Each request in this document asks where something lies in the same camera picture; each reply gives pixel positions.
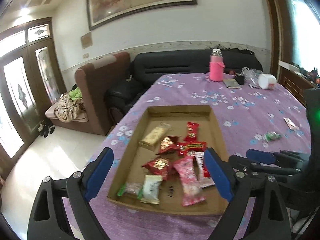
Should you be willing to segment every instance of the white cup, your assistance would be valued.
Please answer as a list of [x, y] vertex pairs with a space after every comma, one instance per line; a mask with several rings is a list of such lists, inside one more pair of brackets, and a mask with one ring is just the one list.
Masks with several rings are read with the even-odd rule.
[[271, 74], [260, 74], [258, 78], [258, 84], [262, 89], [275, 89], [277, 79]]

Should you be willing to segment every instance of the purple tablecloth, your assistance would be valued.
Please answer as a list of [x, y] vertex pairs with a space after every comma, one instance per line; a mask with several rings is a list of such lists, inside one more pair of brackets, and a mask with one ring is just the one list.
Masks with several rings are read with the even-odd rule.
[[[107, 136], [90, 161], [96, 159], [104, 147], [114, 152], [114, 163], [95, 199], [90, 201], [100, 224], [112, 240], [144, 239], [207, 239], [220, 217], [217, 216], [169, 216], [137, 212], [109, 203], [107, 193], [142, 113], [149, 106], [210, 105], [220, 124], [230, 155], [245, 157], [249, 148], [263, 151], [291, 150], [311, 152], [310, 129], [304, 106], [284, 87], [275, 90], [228, 89], [222, 82], [211, 82], [206, 74], [164, 75], [139, 99], [129, 113]], [[291, 131], [284, 121], [290, 118], [300, 127]], [[266, 142], [263, 134], [276, 131], [283, 136], [278, 141]], [[235, 239], [243, 236], [252, 210], [249, 202]], [[70, 204], [65, 200], [70, 223], [76, 226]]]

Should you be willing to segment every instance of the floor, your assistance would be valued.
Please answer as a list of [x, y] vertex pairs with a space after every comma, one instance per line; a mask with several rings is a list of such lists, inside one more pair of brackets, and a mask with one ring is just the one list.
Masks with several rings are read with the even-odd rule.
[[[56, 127], [47, 138], [38, 137], [21, 156], [1, 190], [1, 211], [21, 239], [27, 239], [31, 207], [42, 179], [68, 178], [82, 170], [104, 139], [105, 136]], [[74, 233], [82, 239], [75, 229]]]

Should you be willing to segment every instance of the green cloth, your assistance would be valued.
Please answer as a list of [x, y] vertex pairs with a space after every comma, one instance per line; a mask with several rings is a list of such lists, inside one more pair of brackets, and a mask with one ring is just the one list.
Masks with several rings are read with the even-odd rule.
[[75, 101], [78, 98], [82, 98], [82, 93], [81, 93], [80, 88], [76, 88], [74, 90], [71, 90], [69, 92], [69, 96], [73, 101]]

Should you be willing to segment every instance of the brown armchair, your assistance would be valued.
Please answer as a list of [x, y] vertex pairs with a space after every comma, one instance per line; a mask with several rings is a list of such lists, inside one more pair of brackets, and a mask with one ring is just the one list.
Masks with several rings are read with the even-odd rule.
[[72, 122], [61, 122], [49, 113], [53, 112], [55, 108], [53, 105], [46, 112], [46, 116], [55, 125], [81, 132], [101, 135], [108, 133], [113, 122], [104, 102], [104, 94], [111, 86], [125, 78], [130, 65], [130, 55], [121, 52], [107, 57], [109, 57], [107, 65], [99, 66], [101, 65], [99, 62], [88, 63], [76, 70], [75, 80], [82, 92], [86, 115]]

